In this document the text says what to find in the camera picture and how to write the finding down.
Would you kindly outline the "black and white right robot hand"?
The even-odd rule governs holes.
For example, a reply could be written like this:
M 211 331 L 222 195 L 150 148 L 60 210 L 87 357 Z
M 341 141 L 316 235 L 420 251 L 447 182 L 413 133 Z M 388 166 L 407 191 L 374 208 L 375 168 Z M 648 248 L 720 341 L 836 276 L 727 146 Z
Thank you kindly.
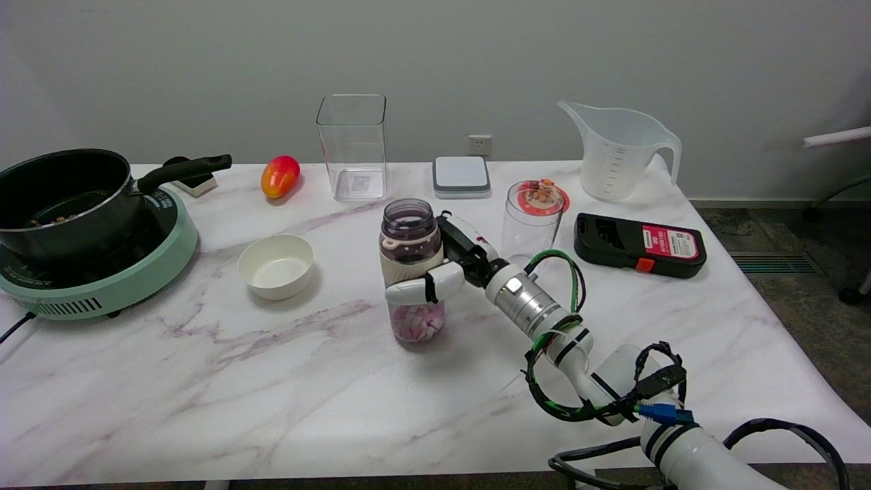
M 442 236 L 444 263 L 422 276 L 390 285 L 384 297 L 393 305 L 438 304 L 466 283 L 485 289 L 509 265 L 481 233 L 448 210 L 435 218 Z

